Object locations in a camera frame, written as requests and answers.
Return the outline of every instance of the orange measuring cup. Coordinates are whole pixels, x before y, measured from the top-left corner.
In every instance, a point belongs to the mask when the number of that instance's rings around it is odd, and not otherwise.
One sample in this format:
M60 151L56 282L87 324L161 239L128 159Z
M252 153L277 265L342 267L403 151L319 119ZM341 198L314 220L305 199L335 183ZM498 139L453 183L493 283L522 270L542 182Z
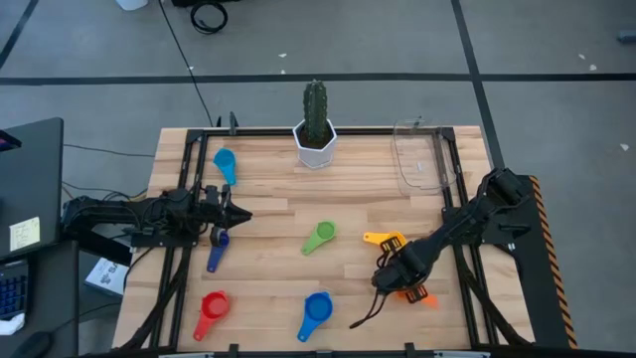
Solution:
M201 302L201 315L195 329L194 338L201 341L210 327L230 311L230 301L224 291L208 293Z

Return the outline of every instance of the wooden tabletop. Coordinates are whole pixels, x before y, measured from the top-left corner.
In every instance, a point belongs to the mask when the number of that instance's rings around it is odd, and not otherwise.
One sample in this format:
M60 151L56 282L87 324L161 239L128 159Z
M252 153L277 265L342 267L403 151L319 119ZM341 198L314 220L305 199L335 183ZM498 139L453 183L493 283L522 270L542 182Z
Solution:
M162 130L149 196L176 187L186 131ZM484 141L478 126L457 126L455 133L472 197L490 170ZM400 231L409 240L425 237L442 224L443 198L439 192L405 196L400 191L391 136L338 139L333 164L317 171L298 162L291 135L210 140L203 184L224 183L212 158L221 147L231 149L238 161L233 200L254 215L250 222L230 230L232 243L216 273L206 271L211 246L209 233L201 235L190 263L180 351L227 351L231 343L246 351L399 350L405 342L413 342L417 349L469 347L451 249L441 253L425 284L438 297L438 309L408 304L391 295L377 317L349 329L371 307L374 289L370 277L381 253L378 247L363 242L363 232ZM197 145L188 185L194 177ZM459 203L457 196L454 203ZM336 239L303 256L300 249L304 241L324 220L337 224ZM470 264L467 249L465 253ZM514 261L487 246L481 248L481 255L492 300L519 333L532 340ZM152 308L163 258L164 249L155 249L130 274L113 346L126 342ZM197 342L193 332L202 297L221 289L231 298L231 311ZM334 312L306 343L301 343L296 335L304 299L317 291L331 294ZM481 308L474 304L480 338L485 342ZM162 344L168 341L171 316L170 306Z

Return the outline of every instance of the gray floor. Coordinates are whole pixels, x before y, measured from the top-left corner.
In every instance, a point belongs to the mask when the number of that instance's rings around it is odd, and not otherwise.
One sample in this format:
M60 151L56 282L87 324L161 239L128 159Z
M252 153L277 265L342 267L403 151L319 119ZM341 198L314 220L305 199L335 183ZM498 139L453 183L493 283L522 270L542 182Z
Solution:
M186 76L150 2L126 13L114 0L40 0L0 78ZM0 4L0 48L27 4ZM636 72L636 46L615 41L619 30L636 29L634 1L461 4L483 74ZM468 72L449 1L243 0L227 7L228 27L206 37L166 1L195 75ZM481 124L470 83L327 87L330 117L341 125L418 115L432 124ZM233 110L242 126L292 125L302 116L299 83L200 88L212 117ZM636 83L487 83L485 90L506 164L542 181L579 345L636 351ZM0 108L0 127L60 116L67 143L139 153L153 152L161 127L208 122L191 85L4 86ZM65 180L128 193L144 188L151 170L148 159L70 148L64 159ZM105 349L112 320L104 323L109 330L85 324L82 352Z

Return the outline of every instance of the blue keyboard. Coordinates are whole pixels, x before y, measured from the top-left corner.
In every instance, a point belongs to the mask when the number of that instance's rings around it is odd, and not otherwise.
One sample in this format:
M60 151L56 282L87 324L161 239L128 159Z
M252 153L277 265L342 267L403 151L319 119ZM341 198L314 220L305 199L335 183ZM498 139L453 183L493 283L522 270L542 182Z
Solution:
M11 319L26 311L28 283L26 260L0 265L0 319Z

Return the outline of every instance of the sticky note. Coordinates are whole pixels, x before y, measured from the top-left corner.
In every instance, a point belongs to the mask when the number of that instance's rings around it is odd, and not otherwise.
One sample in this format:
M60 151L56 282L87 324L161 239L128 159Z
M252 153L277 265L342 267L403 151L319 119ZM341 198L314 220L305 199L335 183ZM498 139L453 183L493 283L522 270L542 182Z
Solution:
M40 242L40 218L25 220L9 227L10 250L16 251Z

